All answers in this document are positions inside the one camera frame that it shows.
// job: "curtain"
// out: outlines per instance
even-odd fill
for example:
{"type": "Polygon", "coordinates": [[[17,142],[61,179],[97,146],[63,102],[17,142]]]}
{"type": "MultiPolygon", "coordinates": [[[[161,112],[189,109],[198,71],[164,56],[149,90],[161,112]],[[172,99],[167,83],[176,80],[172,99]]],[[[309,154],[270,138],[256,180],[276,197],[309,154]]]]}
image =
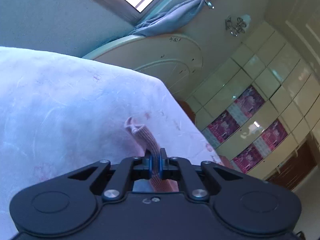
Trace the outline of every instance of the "curtain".
{"type": "Polygon", "coordinates": [[[170,11],[154,15],[138,24],[129,35],[145,37],[171,33],[189,23],[206,5],[207,0],[187,0],[174,6],[170,11]]]}

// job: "purple tile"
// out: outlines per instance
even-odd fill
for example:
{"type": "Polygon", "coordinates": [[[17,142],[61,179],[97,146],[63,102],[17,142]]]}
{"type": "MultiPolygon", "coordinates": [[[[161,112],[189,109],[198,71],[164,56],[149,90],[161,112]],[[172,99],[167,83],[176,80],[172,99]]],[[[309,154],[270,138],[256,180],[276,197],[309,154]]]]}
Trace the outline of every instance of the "purple tile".
{"type": "Polygon", "coordinates": [[[247,118],[251,118],[264,104],[264,99],[251,85],[234,101],[247,118]]]}
{"type": "Polygon", "coordinates": [[[265,143],[268,145],[271,151],[273,151],[283,140],[286,138],[288,133],[284,129],[281,122],[275,120],[260,136],[265,143]]]}
{"type": "Polygon", "coordinates": [[[242,153],[233,158],[235,164],[243,173],[247,173],[257,165],[263,157],[253,144],[250,144],[242,153]]]}
{"type": "Polygon", "coordinates": [[[229,112],[225,110],[207,127],[217,140],[222,143],[227,140],[240,126],[229,112]]]}

